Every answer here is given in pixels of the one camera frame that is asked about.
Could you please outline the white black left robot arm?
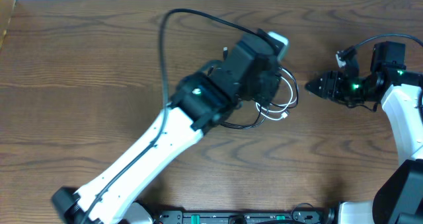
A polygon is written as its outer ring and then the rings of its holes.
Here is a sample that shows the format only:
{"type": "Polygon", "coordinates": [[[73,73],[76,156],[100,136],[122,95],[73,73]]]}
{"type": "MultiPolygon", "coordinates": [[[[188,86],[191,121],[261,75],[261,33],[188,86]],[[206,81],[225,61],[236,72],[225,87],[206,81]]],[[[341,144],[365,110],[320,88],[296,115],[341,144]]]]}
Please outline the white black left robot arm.
{"type": "Polygon", "coordinates": [[[77,190],[60,188],[52,203],[64,223],[119,223],[155,177],[222,124],[243,100],[268,106],[278,90],[289,40],[245,34],[223,60],[183,78],[148,130],[102,174],[77,190]]]}

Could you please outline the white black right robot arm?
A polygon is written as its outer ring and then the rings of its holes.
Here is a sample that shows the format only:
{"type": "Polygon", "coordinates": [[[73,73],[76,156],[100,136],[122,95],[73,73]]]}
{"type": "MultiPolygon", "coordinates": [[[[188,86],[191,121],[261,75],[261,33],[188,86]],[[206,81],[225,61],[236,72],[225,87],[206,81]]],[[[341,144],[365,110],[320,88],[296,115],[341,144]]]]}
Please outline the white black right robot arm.
{"type": "Polygon", "coordinates": [[[356,47],[336,54],[340,70],[327,71],[305,88],[320,98],[356,108],[365,102],[386,113],[399,167],[371,201],[342,202],[337,223],[422,222],[422,74],[406,70],[405,44],[374,45],[370,74],[360,77],[356,47]]]}

